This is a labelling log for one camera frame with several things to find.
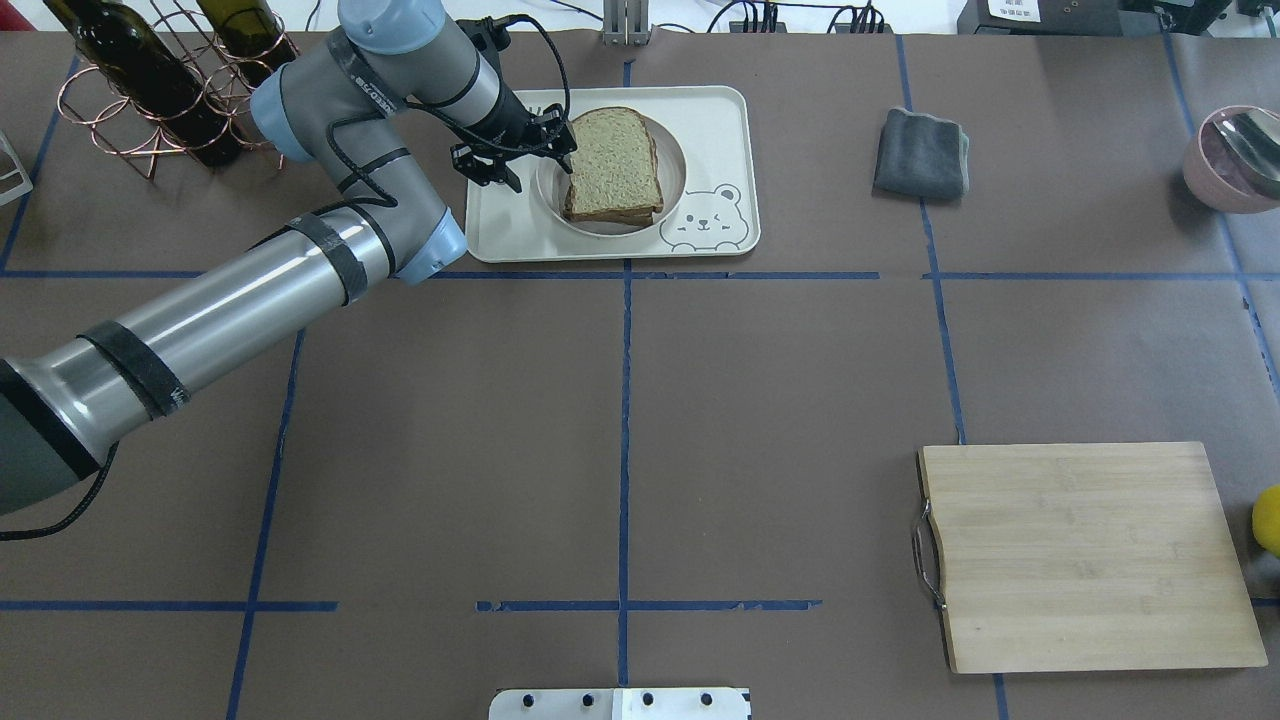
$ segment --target gray towel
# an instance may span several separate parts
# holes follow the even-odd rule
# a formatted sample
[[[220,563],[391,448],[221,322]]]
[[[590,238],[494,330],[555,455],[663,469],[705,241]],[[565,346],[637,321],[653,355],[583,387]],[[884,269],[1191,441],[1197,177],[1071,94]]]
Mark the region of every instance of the gray towel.
[[[969,191],[969,136],[951,120],[891,109],[881,129],[876,187],[934,200],[961,197]]]

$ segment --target bamboo cutting board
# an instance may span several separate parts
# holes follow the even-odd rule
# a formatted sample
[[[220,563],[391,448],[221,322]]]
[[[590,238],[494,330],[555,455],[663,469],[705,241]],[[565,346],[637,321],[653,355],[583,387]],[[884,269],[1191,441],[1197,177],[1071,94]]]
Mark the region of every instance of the bamboo cutting board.
[[[955,673],[1267,664],[1198,442],[920,450]]]

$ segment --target black cable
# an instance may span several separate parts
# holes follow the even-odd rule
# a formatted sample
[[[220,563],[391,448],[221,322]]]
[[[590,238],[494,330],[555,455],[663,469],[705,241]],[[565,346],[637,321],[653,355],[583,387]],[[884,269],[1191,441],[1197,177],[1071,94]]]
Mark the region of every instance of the black cable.
[[[762,0],[737,0],[737,1],[739,3],[759,3]],[[849,6],[849,5],[818,5],[818,4],[809,4],[809,3],[774,3],[773,0],[769,0],[769,3],[772,5],[777,5],[778,8],[808,8],[810,10],[840,10],[841,8],[847,8]]]
[[[760,23],[760,17],[756,14],[758,10],[756,10],[755,3],[753,0],[733,0],[728,5],[724,5],[723,8],[721,8],[721,12],[716,13],[716,17],[712,18],[710,24],[707,26],[707,32],[714,31],[716,29],[716,23],[718,23],[719,19],[724,17],[724,13],[727,13],[730,10],[730,8],[732,8],[733,5],[745,5],[746,8],[751,9],[751,28],[753,29],[750,32],[755,32],[755,29],[758,29],[758,26]],[[742,31],[744,32],[746,31],[746,23],[748,23],[748,19],[746,19],[746,8],[742,9]]]
[[[840,15],[849,10],[851,17],[849,18],[849,32],[850,33],[876,33],[884,32],[884,14],[876,9],[874,5],[867,3],[865,5],[845,5],[836,10],[836,14],[831,17],[831,22],[827,23],[827,32],[833,32],[836,24],[840,20]]]
[[[95,497],[97,497],[97,491],[102,489],[102,483],[106,482],[106,473],[111,469],[111,462],[115,460],[115,448],[118,447],[120,447],[120,443],[113,445],[111,450],[106,451],[106,461],[102,462],[102,468],[97,471],[97,478],[93,479],[93,484],[90,486],[88,492],[84,493],[79,505],[77,505],[69,515],[47,528],[40,528],[36,530],[3,530],[0,532],[0,542],[45,538],[54,533],[65,530],[72,523],[79,519],[86,510],[88,510],[90,503],[93,502]]]
[[[364,168],[356,164],[356,161],[352,160],[349,155],[343,152],[342,147],[338,146],[338,140],[334,137],[334,131],[340,127],[352,126],[356,123],[367,123],[369,120],[380,120],[380,119],[384,119],[380,113],[370,113],[367,115],[357,115],[355,118],[334,120],[329,123],[328,128],[325,128],[324,137],[326,141],[329,141],[329,150],[333,150],[333,154],[338,156],[338,160],[340,160],[343,165],[347,165],[347,169],[349,169],[352,174],[360,178],[361,182],[369,186],[369,190],[372,190],[380,197],[380,200],[374,200],[372,197],[360,197],[353,200],[352,202],[366,202],[369,205],[378,205],[379,208],[396,208],[399,205],[399,200],[396,200],[396,197],[392,196],[392,193],[383,190],[383,186],[378,184],[378,181],[375,181],[367,172],[365,172]]]
[[[529,24],[534,26],[534,29],[538,31],[538,35],[543,36],[543,41],[547,42],[547,47],[550,49],[552,55],[556,58],[556,67],[559,69],[561,87],[564,88],[564,114],[561,115],[561,123],[552,132],[550,137],[548,137],[545,141],[540,142],[539,145],[518,145],[518,146],[511,147],[511,146],[499,145],[499,143],[497,143],[497,142],[494,142],[492,140],[480,137],[479,135],[476,135],[471,129],[465,128],[465,127],[457,124],[456,122],[453,122],[453,118],[449,118],[448,115],[440,113],[439,110],[436,110],[435,108],[431,108],[430,105],[424,105],[422,102],[412,102],[411,101],[411,102],[407,102],[407,106],[410,109],[413,109],[413,110],[421,110],[424,113],[430,113],[430,114],[435,115],[442,123],[444,123],[449,129],[452,129],[452,131],[454,131],[454,132],[457,132],[460,135],[466,136],[471,142],[475,142],[475,143],[479,143],[479,145],[483,145],[485,147],[489,147],[489,149],[493,149],[493,150],[498,150],[498,151],[502,151],[502,152],[515,152],[515,154],[518,154],[518,155],[527,155],[530,152],[535,152],[535,151],[541,150],[541,149],[547,147],[548,145],[556,142],[556,140],[561,136],[561,133],[564,132],[564,126],[568,123],[568,118],[570,118],[568,73],[564,70],[564,59],[561,58],[559,49],[556,47],[556,44],[552,41],[552,36],[548,35],[547,28],[544,28],[541,26],[541,23],[539,23],[532,17],[525,15],[525,14],[516,14],[516,15],[507,15],[506,18],[502,18],[500,20],[497,20],[497,24],[499,24],[502,27],[509,27],[509,26],[513,26],[516,23],[529,23]]]
[[[311,20],[314,20],[316,18],[316,13],[320,12],[320,3],[324,3],[324,0],[316,0],[315,6],[311,8],[311,14],[307,15],[307,24],[302,26],[303,32],[311,29]]]
[[[552,3],[554,5],[561,5],[562,8],[568,8],[570,10],[577,10],[579,13],[582,13],[584,15],[590,15],[590,17],[600,20],[602,23],[604,22],[603,17],[596,15],[595,13],[593,13],[591,10],[588,10],[585,8],[579,8],[577,5],[571,5],[568,3],[562,3],[561,0],[547,0],[547,1]]]
[[[840,20],[840,15],[845,14],[845,10],[849,10],[850,13],[854,14],[854,20],[858,19],[858,8],[854,8],[852,5],[845,5],[844,8],[836,10],[836,14],[831,17],[831,22],[827,23],[828,33],[835,32],[836,23]]]

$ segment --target dark green glass bottle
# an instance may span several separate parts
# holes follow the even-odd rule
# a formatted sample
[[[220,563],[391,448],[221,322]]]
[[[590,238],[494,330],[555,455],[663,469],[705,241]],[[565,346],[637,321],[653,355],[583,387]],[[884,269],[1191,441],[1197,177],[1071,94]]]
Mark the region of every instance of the dark green glass bottle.
[[[227,117],[202,95],[200,79],[169,51],[132,8],[109,0],[45,0],[76,38],[81,55],[145,113],[161,120],[168,135],[191,147],[209,167],[225,165],[241,152]]]
[[[276,68],[297,58],[264,0],[196,1],[227,51],[246,59],[239,69],[250,87],[262,85]]]

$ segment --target bread slice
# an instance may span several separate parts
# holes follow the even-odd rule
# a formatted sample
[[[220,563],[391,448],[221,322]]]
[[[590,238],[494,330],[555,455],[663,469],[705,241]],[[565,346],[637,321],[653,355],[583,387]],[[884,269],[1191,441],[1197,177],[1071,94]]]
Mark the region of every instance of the bread slice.
[[[564,196],[564,219],[649,227],[662,211],[658,152],[644,117],[600,108],[572,122],[577,151]]]

